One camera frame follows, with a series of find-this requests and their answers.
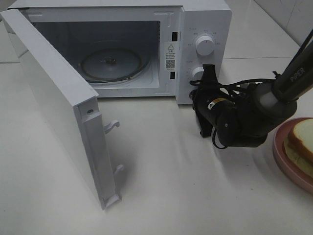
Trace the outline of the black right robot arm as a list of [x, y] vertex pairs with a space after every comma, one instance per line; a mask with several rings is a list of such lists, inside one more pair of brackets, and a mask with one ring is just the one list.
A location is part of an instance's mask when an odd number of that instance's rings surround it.
[[309, 33], [283, 73], [224, 85], [213, 64], [203, 65], [190, 93], [200, 134], [218, 149], [258, 147], [290, 118], [297, 100], [313, 87], [313, 34]]

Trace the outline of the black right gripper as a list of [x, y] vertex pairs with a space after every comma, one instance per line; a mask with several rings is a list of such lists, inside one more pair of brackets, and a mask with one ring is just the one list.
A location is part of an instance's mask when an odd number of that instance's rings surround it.
[[191, 82], [196, 89], [190, 93], [202, 137], [211, 136], [221, 114], [234, 106], [228, 95], [214, 84], [218, 83], [214, 64], [203, 64], [201, 82]]

